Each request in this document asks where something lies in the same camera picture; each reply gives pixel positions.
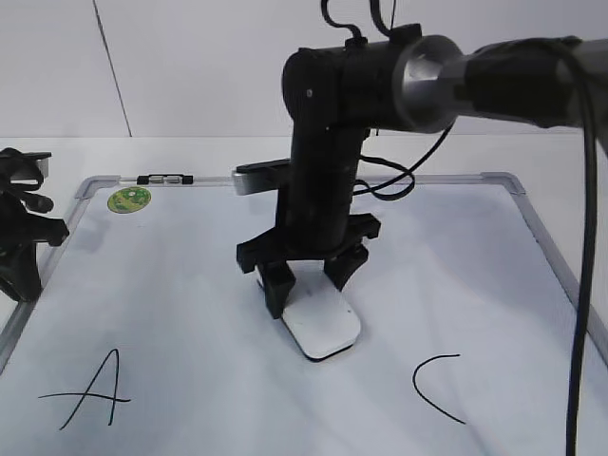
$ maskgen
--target black cable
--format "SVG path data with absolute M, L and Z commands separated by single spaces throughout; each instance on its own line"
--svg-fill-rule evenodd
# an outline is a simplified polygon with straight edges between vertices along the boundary
M 390 14 L 390 31 L 395 27 L 395 12 L 397 11 L 397 0 L 392 0 L 392 13 Z
M 366 187 L 366 189 L 365 190 L 356 190 L 352 194 L 355 195 L 355 196 L 358 196 L 358 195 L 365 195 L 366 193 L 372 193 L 377 198 L 378 198 L 378 195 L 381 195 L 382 197 L 386 197 L 386 199 L 379 198 L 380 200 L 385 200 L 385 201 L 399 200 L 399 198 L 402 198 L 405 195 L 408 195 L 413 190 L 412 184 L 415 181 L 415 179 L 413 177 L 414 171 L 416 171 L 420 166 L 422 166 L 428 160 L 428 158 L 431 155 L 433 155 L 437 151 L 437 149 L 439 149 L 439 147 L 441 147 L 441 145 L 446 140 L 447 135 L 449 135 L 449 132 L 452 130 L 453 126 L 454 126 L 454 124 L 452 124 L 448 128 L 446 128 L 444 130 L 444 132 L 441 134 L 441 136 L 439 137 L 439 139 L 437 139 L 437 141 L 435 142 L 435 144 L 411 168 L 406 168 L 405 166 L 403 166 L 403 165 L 401 165 L 399 163 L 395 163 L 394 161 L 388 161 L 388 160 L 384 160 L 384 159 L 377 159 L 375 157 L 367 157 L 367 156 L 363 156 L 362 155 L 361 156 L 361 161 L 362 162 L 369 162 L 369 163 L 374 163 L 374 164 L 383 164 L 383 165 L 388 166 L 390 168 L 402 171 L 402 174 L 400 174 L 399 176 L 396 176 L 396 177 L 394 177 L 392 179 L 389 179 L 386 182 L 383 182 L 383 183 L 380 183 L 378 185 L 375 185 L 373 187 L 371 187 L 364 180 L 356 180 L 355 183 L 354 183 L 355 185 L 364 185 Z M 411 178 L 412 182 L 403 191 L 397 192 L 396 194 L 392 194 L 392 195 L 384 195 L 384 194 L 378 194 L 377 193 L 378 191 L 382 190 L 383 188 L 387 188 L 387 187 L 393 185 L 394 183 L 396 183 L 398 181 L 401 181 L 401 180 L 403 180 L 405 178 Z M 390 197 L 393 197 L 394 195 L 401 195 L 401 196 L 399 198 L 396 198 L 396 199 L 391 199 Z
M 382 20 L 382 12 L 380 11 L 380 0 L 370 0 L 371 20 L 378 31 L 384 36 L 390 38 L 390 29 L 387 28 Z
M 390 13 L 390 31 L 395 27 L 395 13 L 397 12 L 397 0 L 392 0 L 392 12 Z M 376 136 L 380 136 L 380 128 L 376 128 Z
M 355 24 L 340 24 L 332 19 L 327 7 L 328 2 L 329 0 L 321 0 L 321 14 L 323 14 L 323 19 L 325 19 L 325 22 L 327 22 L 328 25 L 334 27 L 335 29 L 350 30 L 352 33 L 352 38 L 360 40 L 363 35 L 361 34 L 361 29 L 358 26 L 356 26 Z
M 440 354 L 438 356 L 433 356 L 432 358 L 429 358 L 427 361 L 420 363 L 418 365 L 418 367 L 414 370 L 414 374 L 411 376 L 411 383 L 414 386 L 414 389 L 416 390 L 416 392 L 418 393 L 418 395 L 420 397 L 422 397 L 425 401 L 427 401 L 427 403 L 432 406 L 433 408 L 437 409 L 438 411 L 442 412 L 446 417 L 451 418 L 452 420 L 454 420 L 457 423 L 460 423 L 461 425 L 465 425 L 466 423 L 463 420 L 460 420 L 458 418 L 456 418 L 454 415 L 446 412 L 445 410 L 443 410 L 442 408 L 440 408 L 439 406 L 435 405 L 433 402 L 430 401 L 430 399 L 428 399 L 418 388 L 418 384 L 416 383 L 416 376 L 418 375 L 418 371 L 423 368 L 424 366 L 426 366 L 428 363 L 431 363 L 437 359 L 443 359 L 443 358 L 457 358 L 459 357 L 460 354 Z
M 598 230 L 598 154 L 596 148 L 596 121 L 593 102 L 587 84 L 589 75 L 582 68 L 572 50 L 563 41 L 532 38 L 517 43 L 506 44 L 506 47 L 536 47 L 559 56 L 572 75 L 572 80 L 579 96 L 580 117 L 582 120 L 584 143 L 584 177 L 585 177 L 585 215 L 582 246 L 582 266 L 579 284 L 579 307 L 572 342 L 570 359 L 570 378 L 568 384 L 568 408 L 566 413 L 566 456 L 576 456 L 577 430 L 580 406 L 580 383 L 584 344 L 591 309 L 593 290 L 593 270 L 596 256 L 596 236 Z
M 414 189 L 414 186 L 416 185 L 416 178 L 414 177 L 412 172 L 409 169 L 407 169 L 405 166 L 403 166 L 402 164 L 395 163 L 394 161 L 388 161 L 385 159 L 381 159 L 379 157 L 367 157 L 365 155 L 361 156 L 361 161 L 367 162 L 367 163 L 372 163 L 372 164 L 380 164 L 382 166 L 386 166 L 386 167 L 389 167 L 392 169 L 396 169 L 397 171 L 401 171 L 402 174 L 400 174 L 395 179 L 400 180 L 400 179 L 404 179 L 404 178 L 410 178 L 411 182 L 403 190 L 400 190 L 399 192 L 396 192 L 393 194 L 386 195 L 386 194 L 378 193 L 378 190 L 380 190 L 381 188 L 384 188 L 384 187 L 382 187 L 382 185 L 385 185 L 386 183 L 372 187 L 364 180 L 357 179 L 354 182 L 354 184 L 355 185 L 364 185 L 366 187 L 366 190 L 359 190 L 357 192 L 354 192 L 355 195 L 371 193 L 372 195 L 374 195 L 376 198 L 378 198 L 381 201 L 397 201 L 397 200 L 409 195 L 411 193 L 411 191 Z

